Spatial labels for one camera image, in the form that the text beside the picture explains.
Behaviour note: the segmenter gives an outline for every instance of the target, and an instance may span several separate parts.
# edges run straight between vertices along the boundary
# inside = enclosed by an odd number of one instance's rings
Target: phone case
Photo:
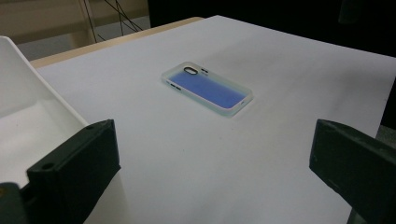
[[[162,81],[223,116],[233,116],[253,99],[250,89],[191,62],[164,72]]]

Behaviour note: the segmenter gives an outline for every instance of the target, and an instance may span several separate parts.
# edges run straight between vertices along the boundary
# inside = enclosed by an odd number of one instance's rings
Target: white paper
[[[225,118],[161,83],[186,61],[253,101]],[[308,167],[316,121],[375,136],[396,60],[216,16],[38,71],[89,123],[115,120],[132,223],[333,224],[350,206]]]

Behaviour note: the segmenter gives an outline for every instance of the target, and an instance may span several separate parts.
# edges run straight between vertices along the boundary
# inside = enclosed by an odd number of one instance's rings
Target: white plastic box
[[[0,182],[22,188],[30,166],[87,124],[0,36]]]

